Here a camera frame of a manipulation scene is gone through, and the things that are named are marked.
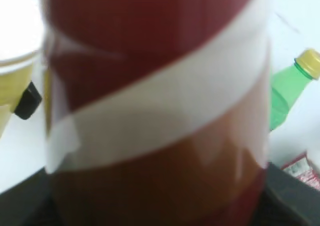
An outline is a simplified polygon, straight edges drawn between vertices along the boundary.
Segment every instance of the yellow bottle cap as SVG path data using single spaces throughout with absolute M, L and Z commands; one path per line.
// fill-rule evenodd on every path
M 320 54 L 314 49 L 305 50 L 295 61 L 312 78 L 318 80 L 320 77 Z

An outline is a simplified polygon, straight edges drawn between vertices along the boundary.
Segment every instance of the plastic lid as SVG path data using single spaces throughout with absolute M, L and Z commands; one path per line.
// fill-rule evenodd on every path
M 38 0 L 0 0 L 0 65 L 39 50 L 43 35 Z
M 318 80 L 320 77 L 320 54 L 314 49 L 305 50 L 295 61 L 312 78 Z

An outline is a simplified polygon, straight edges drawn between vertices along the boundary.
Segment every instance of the green plastic bottle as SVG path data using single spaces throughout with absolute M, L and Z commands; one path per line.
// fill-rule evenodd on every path
M 298 97 L 312 80 L 320 77 L 320 54 L 307 49 L 294 64 L 271 78 L 271 115 L 269 129 L 280 126 Z

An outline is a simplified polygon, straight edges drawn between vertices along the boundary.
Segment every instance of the black surface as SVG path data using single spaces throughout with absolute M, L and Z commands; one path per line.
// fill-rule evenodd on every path
M 0 226 L 63 226 L 43 169 L 0 195 Z M 320 226 L 320 192 L 270 164 L 250 226 Z

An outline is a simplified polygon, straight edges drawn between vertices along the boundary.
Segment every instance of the white wall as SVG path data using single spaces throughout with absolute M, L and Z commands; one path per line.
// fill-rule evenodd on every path
M 270 19 L 272 67 L 293 63 L 305 48 L 320 52 L 318 0 L 273 0 Z M 298 99 L 284 125 L 270 135 L 270 159 L 277 165 L 308 148 L 320 149 L 320 82 L 312 82 Z

